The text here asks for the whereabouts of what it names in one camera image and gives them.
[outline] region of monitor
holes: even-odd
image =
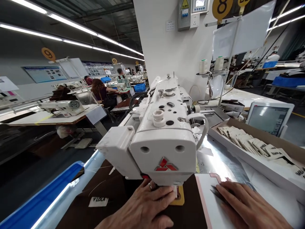
[[[252,102],[246,124],[279,137],[293,108],[290,103]]]

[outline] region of right hand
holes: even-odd
[[[223,203],[221,207],[237,229],[292,229],[286,219],[249,186],[226,181],[216,188],[231,205]]]

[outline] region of bulletin board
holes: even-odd
[[[23,67],[36,83],[66,80],[67,77],[58,66],[48,67]]]
[[[114,66],[110,62],[82,61],[89,76],[106,75],[106,70],[115,74]]]

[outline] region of sewing machine screen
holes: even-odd
[[[248,118],[248,125],[279,136],[289,108],[253,106],[251,116]]]

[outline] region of thread spool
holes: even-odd
[[[209,68],[208,68],[208,64],[207,64],[207,60],[203,59],[199,62],[199,74],[200,75],[204,75],[208,72]]]
[[[224,57],[220,56],[216,58],[214,71],[221,71],[223,68]]]

